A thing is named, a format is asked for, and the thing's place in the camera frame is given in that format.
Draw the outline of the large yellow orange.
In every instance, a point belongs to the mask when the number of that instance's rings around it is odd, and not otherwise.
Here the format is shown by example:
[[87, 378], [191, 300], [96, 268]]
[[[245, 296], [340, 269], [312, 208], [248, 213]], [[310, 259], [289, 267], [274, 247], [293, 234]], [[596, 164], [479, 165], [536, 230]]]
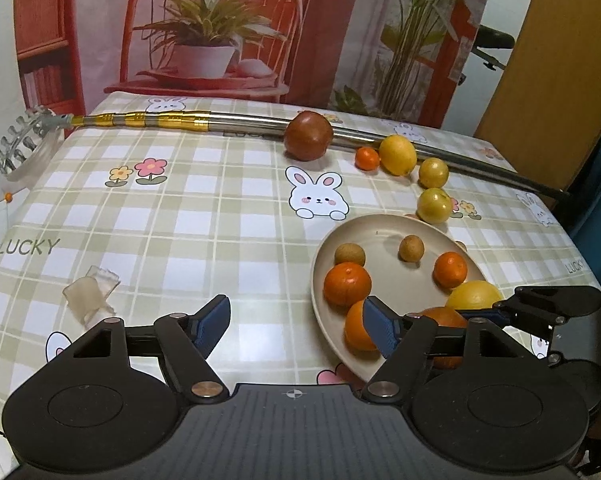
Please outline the large yellow orange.
[[500, 290], [486, 281], [465, 282], [451, 292], [445, 306], [455, 310], [489, 309], [503, 296]]

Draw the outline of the wooden door panel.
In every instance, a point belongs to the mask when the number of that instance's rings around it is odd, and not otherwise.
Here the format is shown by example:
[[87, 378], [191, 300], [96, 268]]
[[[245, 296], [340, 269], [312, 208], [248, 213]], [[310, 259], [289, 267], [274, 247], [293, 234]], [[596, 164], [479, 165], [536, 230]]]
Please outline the wooden door panel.
[[476, 130], [519, 174], [567, 188], [601, 136], [601, 0], [532, 0]]

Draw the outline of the checkered bunny tablecloth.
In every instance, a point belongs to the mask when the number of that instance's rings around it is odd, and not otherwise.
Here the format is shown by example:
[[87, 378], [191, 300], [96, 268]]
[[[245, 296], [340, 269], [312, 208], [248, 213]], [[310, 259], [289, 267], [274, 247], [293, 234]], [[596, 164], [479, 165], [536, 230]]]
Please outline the checkered bunny tablecloth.
[[[84, 128], [63, 144], [17, 214], [0, 223], [0, 418], [8, 395], [46, 364], [46, 342], [90, 327], [63, 290], [95, 266], [118, 276], [108, 304], [129, 325], [192, 312], [217, 294], [232, 318], [210, 364], [236, 382], [339, 382], [343, 366], [322, 336], [310, 269], [329, 214], [299, 217], [287, 167], [318, 182], [335, 172], [346, 219], [415, 214], [422, 188], [410, 177], [363, 172], [331, 148], [295, 162], [250, 133]], [[586, 259], [533, 194], [457, 174], [445, 185], [453, 215], [438, 226], [469, 250], [503, 296], [515, 286], [593, 285]]]

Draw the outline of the clear plastic piece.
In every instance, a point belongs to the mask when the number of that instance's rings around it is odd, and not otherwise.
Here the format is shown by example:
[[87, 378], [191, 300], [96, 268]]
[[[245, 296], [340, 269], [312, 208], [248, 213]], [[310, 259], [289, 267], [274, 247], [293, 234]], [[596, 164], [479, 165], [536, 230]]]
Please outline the clear plastic piece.
[[119, 283], [119, 276], [114, 272], [90, 266], [85, 276], [64, 288], [67, 307], [85, 330], [91, 330], [106, 318], [116, 318], [108, 298]]

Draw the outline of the long metal back scratcher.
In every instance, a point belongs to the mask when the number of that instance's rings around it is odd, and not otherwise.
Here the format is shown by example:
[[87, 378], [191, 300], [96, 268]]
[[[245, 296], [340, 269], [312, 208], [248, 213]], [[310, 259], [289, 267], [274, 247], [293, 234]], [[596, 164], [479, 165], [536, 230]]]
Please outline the long metal back scratcher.
[[[64, 132], [81, 127], [168, 129], [197, 133], [250, 133], [281, 140], [290, 121], [287, 118], [250, 116], [213, 110], [178, 110], [178, 112], [128, 112], [96, 115], [55, 114], [38, 105], [16, 118], [0, 139], [0, 174], [11, 181], [24, 180], [35, 173], [35, 164], [47, 165], [63, 142]], [[413, 143], [419, 159], [437, 157], [449, 168], [468, 176], [517, 188], [525, 192], [561, 200], [569, 193], [524, 177], [513, 170], [488, 164], [469, 156], [434, 148], [430, 144]]]

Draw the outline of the small tangerine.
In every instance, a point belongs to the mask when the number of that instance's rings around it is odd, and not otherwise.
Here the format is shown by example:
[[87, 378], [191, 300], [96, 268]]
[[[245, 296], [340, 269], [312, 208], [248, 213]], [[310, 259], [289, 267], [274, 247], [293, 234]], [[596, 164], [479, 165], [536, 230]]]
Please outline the small tangerine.
[[358, 148], [355, 154], [355, 166], [363, 171], [375, 171], [380, 167], [380, 155], [374, 148], [364, 146]]

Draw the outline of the printed room backdrop poster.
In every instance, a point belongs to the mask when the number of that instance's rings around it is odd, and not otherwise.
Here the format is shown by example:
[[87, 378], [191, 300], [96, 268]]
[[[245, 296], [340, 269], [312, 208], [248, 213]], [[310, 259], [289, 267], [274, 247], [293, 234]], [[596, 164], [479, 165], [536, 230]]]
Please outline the printed room backdrop poster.
[[210, 96], [437, 127], [487, 0], [14, 0], [28, 106]]

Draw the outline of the brown longan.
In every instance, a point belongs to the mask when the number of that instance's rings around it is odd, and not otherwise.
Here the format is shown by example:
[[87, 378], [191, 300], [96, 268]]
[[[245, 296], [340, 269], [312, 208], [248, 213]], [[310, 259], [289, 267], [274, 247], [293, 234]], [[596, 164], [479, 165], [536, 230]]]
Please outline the brown longan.
[[366, 264], [366, 253], [365, 250], [358, 244], [355, 243], [344, 243], [337, 246], [334, 252], [334, 264], [350, 262], [356, 263], [358, 266], [364, 266]]
[[416, 235], [407, 235], [399, 244], [398, 255], [401, 260], [409, 263], [418, 263], [424, 256], [425, 247], [423, 240]]

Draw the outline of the red yellow apple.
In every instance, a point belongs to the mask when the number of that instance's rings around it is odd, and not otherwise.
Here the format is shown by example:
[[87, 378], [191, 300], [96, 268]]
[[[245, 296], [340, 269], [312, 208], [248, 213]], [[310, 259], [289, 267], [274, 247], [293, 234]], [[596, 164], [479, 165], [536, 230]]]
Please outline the red yellow apple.
[[[468, 321], [455, 309], [450, 307], [428, 308], [420, 312], [421, 316], [431, 318], [439, 326], [465, 328]], [[433, 359], [433, 366], [438, 370], [455, 370], [462, 364], [461, 356], [438, 356]]]

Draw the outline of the green plum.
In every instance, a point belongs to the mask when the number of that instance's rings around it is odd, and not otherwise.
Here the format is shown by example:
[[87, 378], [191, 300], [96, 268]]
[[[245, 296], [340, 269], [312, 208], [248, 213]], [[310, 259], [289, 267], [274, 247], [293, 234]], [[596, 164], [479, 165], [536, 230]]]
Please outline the green plum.
[[449, 168], [440, 158], [429, 157], [421, 162], [419, 183], [423, 188], [442, 188], [449, 178]]
[[418, 198], [417, 215], [427, 223], [446, 222], [452, 212], [451, 198], [441, 188], [427, 188]]

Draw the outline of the beige plate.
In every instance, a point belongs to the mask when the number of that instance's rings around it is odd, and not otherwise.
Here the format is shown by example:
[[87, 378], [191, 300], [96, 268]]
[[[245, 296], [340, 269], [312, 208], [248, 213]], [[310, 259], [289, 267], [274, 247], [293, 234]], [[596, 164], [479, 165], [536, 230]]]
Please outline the beige plate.
[[[424, 256], [418, 263], [399, 259], [399, 244], [407, 235], [423, 240]], [[485, 275], [470, 255], [444, 232], [428, 224], [397, 214], [368, 214], [340, 223], [323, 240], [311, 266], [311, 301], [314, 314], [329, 346], [351, 373], [365, 382], [384, 363], [378, 352], [351, 349], [344, 338], [345, 310], [330, 306], [323, 295], [323, 282], [334, 266], [337, 247], [355, 243], [366, 253], [365, 269], [371, 276], [371, 294], [400, 315], [442, 307], [449, 292], [432, 276], [435, 260], [444, 252], [457, 252], [469, 268], [470, 281]]]

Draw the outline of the yellow lemon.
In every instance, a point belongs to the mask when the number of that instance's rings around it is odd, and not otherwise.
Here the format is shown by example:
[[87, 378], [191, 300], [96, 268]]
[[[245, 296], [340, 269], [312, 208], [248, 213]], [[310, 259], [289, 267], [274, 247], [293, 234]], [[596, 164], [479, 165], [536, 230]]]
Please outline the yellow lemon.
[[404, 177], [415, 169], [417, 152], [413, 144], [404, 136], [386, 136], [379, 147], [383, 167], [394, 176]]

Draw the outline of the dark red apple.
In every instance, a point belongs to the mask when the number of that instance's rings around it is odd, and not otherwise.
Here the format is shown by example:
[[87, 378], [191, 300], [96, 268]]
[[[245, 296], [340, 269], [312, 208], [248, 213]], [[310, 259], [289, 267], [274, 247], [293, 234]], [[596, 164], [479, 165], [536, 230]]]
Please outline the dark red apple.
[[283, 144], [287, 154], [311, 162], [327, 152], [333, 136], [333, 128], [325, 116], [304, 110], [285, 128]]

